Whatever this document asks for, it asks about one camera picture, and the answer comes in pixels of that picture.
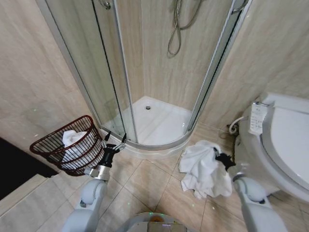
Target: white towel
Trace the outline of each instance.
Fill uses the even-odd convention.
[[[214,147],[221,153],[217,144],[201,140],[187,147],[179,162],[179,171],[186,173],[181,181],[183,191],[193,189],[199,199],[232,194],[231,178],[224,165],[215,159]]]
[[[74,130],[68,130],[63,133],[62,136],[62,142],[64,144],[64,147],[68,147],[72,145],[73,143],[79,141],[83,136],[86,135],[86,131],[82,132],[76,132]],[[87,135],[77,146],[71,147],[69,150],[66,151],[66,154],[64,155],[62,161],[70,161],[76,158],[79,158],[81,155],[84,154],[84,152],[88,151],[90,147],[94,144],[95,136],[90,133]],[[98,151],[90,151],[87,153],[87,155],[81,157],[80,159],[73,161],[68,164],[62,164],[61,166],[66,169],[77,169],[79,167],[84,166],[85,164],[88,164],[96,155]],[[96,158],[94,161],[91,162],[91,164],[96,165],[100,160],[100,157]]]

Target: bidet control panel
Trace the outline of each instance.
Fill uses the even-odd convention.
[[[251,105],[249,117],[249,130],[248,132],[255,135],[263,133],[263,121],[267,113],[267,106],[254,102]]]

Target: toilet lid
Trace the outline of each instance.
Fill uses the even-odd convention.
[[[309,190],[309,114],[269,108],[263,122],[262,142],[275,164]]]

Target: red wire basket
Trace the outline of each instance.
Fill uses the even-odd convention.
[[[85,132],[77,142],[65,147],[62,142],[65,131]],[[103,158],[102,138],[90,116],[82,116],[39,139],[30,146],[30,151],[43,156],[72,176],[84,175],[86,167],[94,168]]]

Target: shower enclosure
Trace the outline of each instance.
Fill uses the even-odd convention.
[[[182,147],[248,0],[37,0],[98,125],[145,151]]]

